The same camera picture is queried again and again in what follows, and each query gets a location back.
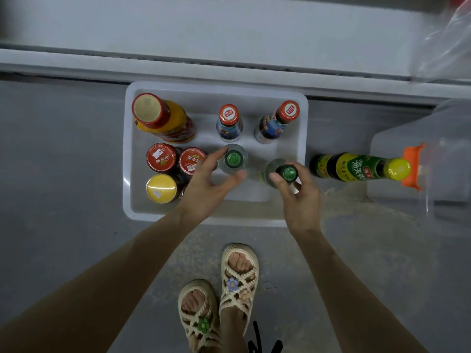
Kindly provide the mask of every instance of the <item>sandal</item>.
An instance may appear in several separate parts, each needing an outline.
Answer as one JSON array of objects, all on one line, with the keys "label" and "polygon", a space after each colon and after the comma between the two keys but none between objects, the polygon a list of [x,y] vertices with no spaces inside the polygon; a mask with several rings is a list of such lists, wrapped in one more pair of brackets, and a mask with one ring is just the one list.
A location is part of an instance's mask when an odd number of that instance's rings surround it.
[{"label": "sandal", "polygon": [[[203,305],[197,313],[187,314],[181,308],[183,299],[188,292],[200,290],[205,299]],[[205,309],[209,306],[208,312],[203,315]],[[203,347],[217,346],[221,347],[221,338],[219,336],[219,314],[216,296],[208,281],[196,279],[185,285],[181,289],[178,298],[178,311],[180,321],[185,329],[188,338],[190,350],[197,353]]]},{"label": "sandal", "polygon": [[[236,273],[228,263],[230,255],[234,252],[244,254],[247,260],[252,264],[253,268],[243,274]],[[226,271],[232,275],[232,278],[229,278],[226,275]],[[257,256],[252,249],[246,245],[230,244],[222,253],[221,276],[222,295],[219,314],[221,314],[223,309],[233,306],[236,306],[239,310],[244,312],[247,316],[244,328],[245,334],[249,325],[250,314],[252,313],[253,298],[259,282],[259,261]]]}]

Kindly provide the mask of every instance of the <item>blue bottle label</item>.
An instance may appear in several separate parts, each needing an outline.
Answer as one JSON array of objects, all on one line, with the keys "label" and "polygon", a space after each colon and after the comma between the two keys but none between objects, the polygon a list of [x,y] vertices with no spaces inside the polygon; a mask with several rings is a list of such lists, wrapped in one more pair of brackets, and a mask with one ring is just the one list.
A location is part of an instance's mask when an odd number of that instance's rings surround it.
[{"label": "blue bottle label", "polygon": [[280,123],[276,119],[276,112],[273,112],[260,120],[260,124],[255,130],[255,138],[259,142],[270,143],[281,136],[285,127],[286,124]]},{"label": "blue bottle label", "polygon": [[239,121],[232,126],[226,126],[222,124],[219,118],[216,123],[216,131],[218,132],[221,139],[226,142],[237,140],[242,133],[242,130],[244,130],[244,124],[241,118],[239,118]]}]

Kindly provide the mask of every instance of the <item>transparent plastic bin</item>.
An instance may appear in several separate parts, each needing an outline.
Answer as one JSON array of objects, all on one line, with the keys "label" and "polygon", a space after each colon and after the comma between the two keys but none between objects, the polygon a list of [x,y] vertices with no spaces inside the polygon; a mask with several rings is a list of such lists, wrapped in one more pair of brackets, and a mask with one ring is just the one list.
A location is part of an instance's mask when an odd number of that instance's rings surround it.
[{"label": "transparent plastic bin", "polygon": [[[162,140],[140,131],[134,125],[131,105],[141,93],[153,93],[181,105],[193,120],[196,137],[183,144],[183,149],[199,147],[211,153],[227,146],[216,131],[216,121],[222,105],[237,106],[244,121],[244,130],[234,142],[249,154],[247,171],[252,172],[267,160],[282,157],[304,164],[308,130],[308,100],[297,92],[216,85],[195,85],[165,82],[134,82],[127,88],[124,110],[123,136],[123,209],[131,219],[156,221],[178,204],[178,200],[157,204],[150,200],[145,184],[155,174],[146,163],[145,154],[150,146]],[[285,100],[294,100],[300,114],[290,123],[279,139],[262,144],[255,139],[254,130],[263,115],[276,110]],[[216,169],[211,180],[222,183],[229,175]],[[233,189],[204,224],[245,226],[286,226],[283,203],[278,191],[253,178],[246,178]]]},{"label": "transparent plastic bin", "polygon": [[471,101],[446,101],[425,118],[376,134],[371,154],[403,157],[405,148],[417,146],[422,147],[416,188],[396,181],[370,181],[368,197],[425,220],[442,234],[471,235]]}]

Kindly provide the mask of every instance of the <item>white plastic tray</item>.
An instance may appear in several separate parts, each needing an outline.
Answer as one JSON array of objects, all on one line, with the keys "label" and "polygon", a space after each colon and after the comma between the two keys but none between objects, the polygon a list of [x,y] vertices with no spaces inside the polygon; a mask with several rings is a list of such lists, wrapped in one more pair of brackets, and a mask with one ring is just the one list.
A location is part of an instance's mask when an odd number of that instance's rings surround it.
[{"label": "white plastic tray", "polygon": [[[197,135],[182,148],[196,146],[207,153],[227,145],[216,132],[216,120],[222,105],[232,103],[239,109],[244,131],[237,140],[249,153],[249,169],[265,160],[284,158],[304,164],[308,129],[308,101],[301,93],[251,87],[210,86],[185,83],[134,82],[127,88],[123,136],[123,209],[131,219],[156,221],[174,208],[178,201],[157,204],[149,199],[145,184],[155,174],[146,163],[147,149],[160,138],[140,131],[133,121],[131,104],[140,93],[154,93],[162,99],[180,104],[192,118]],[[281,105],[295,100],[300,115],[289,124],[282,136],[271,144],[259,143],[254,129],[260,118]],[[217,169],[211,179],[221,183],[228,175]],[[212,225],[285,226],[279,193],[265,184],[247,178],[232,190],[221,206],[203,222]]]}]

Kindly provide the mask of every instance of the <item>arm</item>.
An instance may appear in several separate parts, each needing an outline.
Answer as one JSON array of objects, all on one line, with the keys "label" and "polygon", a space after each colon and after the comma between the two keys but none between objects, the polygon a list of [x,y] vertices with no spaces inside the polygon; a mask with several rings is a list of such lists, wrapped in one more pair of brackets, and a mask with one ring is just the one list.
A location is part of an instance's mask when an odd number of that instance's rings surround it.
[{"label": "arm", "polygon": [[106,352],[175,248],[245,178],[210,182],[226,151],[198,163],[174,211],[1,327],[0,351]]},{"label": "arm", "polygon": [[290,164],[302,182],[296,184],[296,195],[280,175],[270,177],[280,190],[286,224],[311,269],[342,352],[427,352],[332,249],[321,233],[320,192],[304,166]]}]

